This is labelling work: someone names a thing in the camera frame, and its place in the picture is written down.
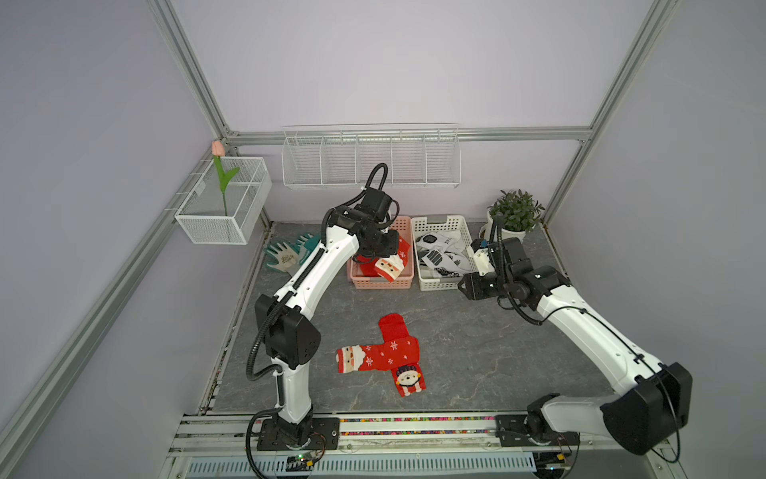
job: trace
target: black cable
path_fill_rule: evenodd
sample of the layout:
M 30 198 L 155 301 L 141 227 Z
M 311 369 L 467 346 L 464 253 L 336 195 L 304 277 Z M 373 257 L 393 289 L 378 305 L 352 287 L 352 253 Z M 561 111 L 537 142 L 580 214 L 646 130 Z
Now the black cable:
M 614 332 L 614 331 L 613 331 L 613 330 L 612 330 L 612 329 L 611 329 L 609 326 L 607 326 L 606 324 L 604 324 L 604 321 L 602 321 L 602 320 L 599 320 L 599 319 L 598 319 L 596 316 L 594 316 L 593 314 L 591 314 L 591 312 L 590 312 L 590 311 L 586 310 L 586 309 L 585 309 L 585 308 L 583 308 L 583 307 L 568 306 L 568 305 L 567 305 L 567 306 L 558 307 L 558 308 L 554 309 L 553 311 L 551 311 L 550 313 L 548 313 L 548 315 L 547 315 L 547 316 L 545 316 L 545 318 L 543 319 L 543 321 L 545 321 L 545 320 L 547 320 L 549 317 L 551 317 L 551 315 L 552 315 L 553 313 L 555 313 L 556 311 L 560 311 L 560 310 L 567 310 L 567 309 L 578 310 L 578 311 L 580 311 L 580 313 L 581 313 L 581 314 L 587 314 L 588 316 L 590 316 L 590 317 L 592 317 L 593 319 L 595 319 L 595 320 L 596 320 L 596 321 L 597 321 L 597 322 L 598 322 L 600 325 L 602 325 L 602 326 L 603 326 L 603 327 L 604 327 L 604 328 L 605 328 L 607 331 L 609 331 L 610 333 L 612 333 L 612 336 L 616 337 L 616 338 L 617 338 L 617 339 L 618 339 L 618 340 L 619 340 L 619 341 L 620 341 L 620 342 L 623 344 L 623 346 L 625 346 L 625 347 L 627 348 L 627 350 L 628 350 L 628 351 L 630 351 L 630 354 L 634 355 L 634 356 L 636 357 L 636 359 L 638 359 L 639 361 L 641 361 L 641 363 L 642 363 L 642 364 L 643 364 L 643 365 L 644 365 L 644 366 L 645 366 L 645 367 L 646 367 L 646 368 L 647 368 L 649 371 L 651 371 L 651 372 L 652 372 L 652 375 L 653 375 L 653 376 L 656 376 L 656 374 L 657 374 L 657 373 L 654 371 L 654 369 L 652 369 L 652 366 L 649 366 L 649 364 L 648 364 L 646 361 L 644 361 L 644 360 L 643 360 L 643 355 L 637 354 L 635 351 L 633 351 L 633 348 L 631 348 L 631 347 L 630 347 L 630 345 L 628 345 L 628 343 L 626 343 L 626 342 L 625 342 L 625 340 L 623 340 L 623 339 L 620 337 L 620 335 L 619 335 L 619 334 L 615 333 L 615 332 Z M 674 425 L 674 426 L 676 426 L 676 451 L 673 451 L 673 453 L 674 453 L 676 456 L 675 456 L 673 459 L 668 459 L 668 458 L 666 458 L 666 457 L 665 457 L 663 454 L 660 454 L 659 452 L 657 452 L 657 451 L 656 451 L 654 448 L 652 448 L 652 452 L 653 452 L 654 454 L 657 454 L 658 456 L 660 456 L 660 457 L 661 457 L 661 458 L 662 458 L 662 459 L 663 459 L 665 462 L 667 462 L 668 464 L 675 464 L 675 463 L 676 463 L 676 462 L 678 462 L 678 461 L 680 460 L 680 458 L 681 458 L 681 432 L 680 432 L 680 430 L 679 430 L 679 427 L 678 427 L 678 418 L 676 417 L 676 409 L 673 407 L 673 400 L 670 398 L 670 393 L 668 392 L 667 388 L 665 387 L 665 384 L 663 383 L 662 379 L 658 378 L 658 380 L 660 381 L 660 388 L 663 390 L 663 394 L 665 395 L 665 399 L 667 400 L 667 402 L 668 402 L 668 406 L 670 407 L 670 414 L 671 414 L 671 415 L 673 415 L 673 425 Z
M 351 206 L 351 205 L 353 205 L 354 203 L 356 203 L 360 199 L 364 198 L 366 192 L 367 192 L 367 188 L 363 189 L 361 193 L 359 193 L 357 196 L 349 199 L 347 202 L 341 203 L 341 206 Z
M 256 412 L 250 419 L 250 423 L 247 424 L 247 431 L 244 433 L 244 452 L 247 455 L 247 462 L 250 463 L 250 469 L 253 470 L 258 479 L 267 478 L 258 470 L 258 466 L 255 465 L 255 461 L 253 460 L 253 445 L 251 444 L 253 439 L 253 426 L 255 425 L 255 421 L 259 418 L 270 418 L 281 410 L 282 408 L 275 408 Z
M 396 203 L 396 215 L 394 215 L 394 217 L 393 217 L 393 218 L 390 218 L 390 217 L 389 217 L 389 215 L 388 215 L 388 212 L 386 212 L 386 214 L 385 214 L 385 216 L 386 216 L 386 221 L 385 221 L 385 222 L 383 222 L 383 223 L 381 223 L 380 225 L 375 225 L 375 227 L 376 227 L 377 229 L 386 229 L 386 228 L 388 228 L 389 226 L 393 225 L 393 224 L 394 224 L 394 221 L 396 221 L 396 218 L 398 218 L 398 217 L 399 217 L 399 202 L 398 202 L 398 201 L 396 201 L 396 200 L 395 200 L 395 199 L 393 199 L 393 198 L 391 199 L 391 201 L 392 201 L 393 203 Z
M 256 376 L 253 374 L 253 366 L 255 366 L 255 358 L 258 356 L 258 350 L 260 348 L 260 344 L 264 341 L 264 337 L 266 336 L 266 332 L 269 330 L 269 328 L 274 324 L 274 321 L 277 320 L 277 317 L 282 313 L 282 308 L 284 307 L 285 303 L 293 296 L 292 291 L 287 291 L 287 293 L 282 296 L 282 299 L 279 303 L 277 303 L 271 310 L 268 316 L 266 316 L 266 320 L 261 325 L 261 327 L 258 330 L 257 336 L 255 336 L 255 341 L 253 341 L 253 346 L 250 347 L 250 354 L 247 355 L 247 363 L 245 364 L 245 374 L 247 375 L 247 379 L 249 381 L 255 381 L 256 379 L 259 379 L 261 376 Z
M 577 448 L 574 450 L 574 459 L 572 459 L 572 465 L 569 466 L 569 469 L 562 475 L 559 479 L 564 479 L 569 474 L 571 474 L 572 469 L 575 468 L 575 464 L 577 463 L 577 456 L 580 455 L 580 433 L 577 433 Z
M 525 313 L 522 308 L 516 303 L 516 300 L 513 299 L 511 296 L 511 293 L 506 291 L 503 291 L 501 288 L 506 283 L 507 276 L 506 276 L 506 256 L 502 253 L 502 228 L 499 228 L 497 226 L 497 221 L 492 222 L 492 227 L 489 229 L 489 244 L 492 244 L 492 239 L 495 236 L 495 233 L 497 233 L 497 251 L 500 256 L 500 269 L 499 269 L 499 279 L 500 281 L 496 281 L 497 284 L 497 290 L 499 292 L 499 296 L 497 297 L 497 305 L 503 308 L 504 310 L 511 310 L 513 309 L 516 314 L 522 317 L 524 321 L 527 323 L 533 324 L 535 326 L 542 325 L 541 320 L 536 320 L 535 318 L 529 316 L 527 313 Z M 489 256 L 489 262 L 492 264 L 492 266 L 495 268 L 495 271 L 498 271 L 498 267 L 495 265 L 495 261 L 492 256 L 492 250 L 490 246 L 487 246 L 487 255 Z M 504 307 L 500 303 L 500 299 L 505 294 L 505 297 L 508 299 L 508 301 L 511 303 L 510 308 Z
M 354 261 L 356 264 L 370 264 L 371 262 L 375 261 L 375 259 L 377 259 L 377 258 L 373 257 L 373 258 L 370 258 L 369 261 L 360 261 L 360 260 L 358 260 L 356 258 L 369 258 L 369 257 L 368 256 L 362 256 L 361 254 L 359 254 L 358 256 L 352 256 L 351 257 L 351 261 Z
M 266 366 L 265 368 L 263 368 L 261 371 L 255 372 L 253 373 L 252 376 L 248 376 L 247 378 L 250 381 L 257 381 L 258 379 L 264 377 L 269 372 L 273 372 L 273 371 L 282 372 L 282 366 L 278 364 L 270 364 Z
M 327 221 L 330 219 L 330 215 L 334 211 L 335 211 L 334 208 L 330 208 L 329 210 L 327 210 L 325 215 L 322 216 L 322 224 L 319 226 L 319 228 L 321 230 L 319 232 L 319 235 L 320 235 L 320 238 L 322 240 L 322 244 L 325 245 L 325 248 L 327 248 Z
M 370 176 L 367 177 L 367 182 L 365 183 L 365 188 L 369 188 L 372 184 L 372 180 L 375 177 L 375 173 L 378 172 L 380 168 L 383 168 L 383 178 L 381 178 L 380 185 L 378 185 L 378 189 L 383 189 L 383 184 L 385 183 L 386 178 L 388 177 L 388 165 L 385 163 L 378 163 L 375 165 L 375 168 L 372 169 L 370 172 Z

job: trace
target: gray marble floor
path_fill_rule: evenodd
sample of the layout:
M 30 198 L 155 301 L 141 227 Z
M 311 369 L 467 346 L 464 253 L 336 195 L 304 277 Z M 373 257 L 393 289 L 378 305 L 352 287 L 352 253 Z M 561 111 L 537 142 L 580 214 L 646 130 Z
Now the gray marble floor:
M 471 224 L 477 237 L 479 224 Z M 295 241 L 318 225 L 277 224 L 274 240 Z M 545 235 L 535 230 L 524 241 L 535 266 L 555 265 Z M 273 406 L 271 379 L 248 382 L 244 364 L 257 328 L 254 301 L 271 295 L 287 274 L 262 267 L 234 342 L 213 411 L 254 412 Z M 399 396 L 389 372 L 338 373 L 335 353 L 355 344 L 382 343 L 378 320 L 404 317 L 421 345 L 427 389 Z M 335 277 L 313 317 L 322 334 L 311 361 L 309 391 L 316 412 L 519 410 L 550 392 L 588 396 L 611 392 L 607 380 L 564 334 L 550 323 L 533 326 L 494 299 L 469 301 L 457 290 L 421 292 L 417 276 L 409 290 L 356 290 L 345 268 Z M 269 363 L 262 349 L 256 367 Z

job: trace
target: white flower pot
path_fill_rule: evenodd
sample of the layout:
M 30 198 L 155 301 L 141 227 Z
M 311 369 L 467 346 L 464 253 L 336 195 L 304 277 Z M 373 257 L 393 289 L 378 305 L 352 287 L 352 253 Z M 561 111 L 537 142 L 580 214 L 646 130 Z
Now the white flower pot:
M 482 238 L 489 240 L 489 232 L 492 231 L 492 223 L 493 223 L 492 217 L 489 216 L 489 208 L 487 208 L 486 209 L 486 225 L 484 225 L 484 228 L 482 230 L 482 235 L 481 235 Z M 507 229 L 502 230 L 502 239 L 518 238 L 519 241 L 523 243 L 525 236 L 526 236 L 526 231 L 509 231 Z

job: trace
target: green leaf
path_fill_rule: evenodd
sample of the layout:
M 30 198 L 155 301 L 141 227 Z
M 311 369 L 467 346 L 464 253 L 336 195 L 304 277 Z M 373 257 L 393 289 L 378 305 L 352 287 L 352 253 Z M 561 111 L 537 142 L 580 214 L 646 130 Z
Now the green leaf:
M 224 177 L 221 179 L 221 193 L 226 192 L 226 187 L 229 185 L 229 182 L 232 178 L 234 178 L 237 173 L 239 173 L 239 166 L 237 168 L 232 168 L 229 171 L 224 174 Z
M 224 166 L 221 164 L 221 157 L 213 156 L 213 163 L 215 163 L 215 169 L 218 170 L 218 181 L 224 181 Z

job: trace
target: red christmas sock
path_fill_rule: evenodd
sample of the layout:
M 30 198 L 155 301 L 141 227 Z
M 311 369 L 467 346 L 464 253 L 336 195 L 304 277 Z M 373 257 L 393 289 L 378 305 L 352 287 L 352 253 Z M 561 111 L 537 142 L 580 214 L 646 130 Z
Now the red christmas sock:
M 417 338 L 407 331 L 404 318 L 400 314 L 389 314 L 381 318 L 378 325 L 385 342 L 338 349 L 338 371 L 391 371 L 402 396 L 426 389 L 419 364 L 421 348 Z

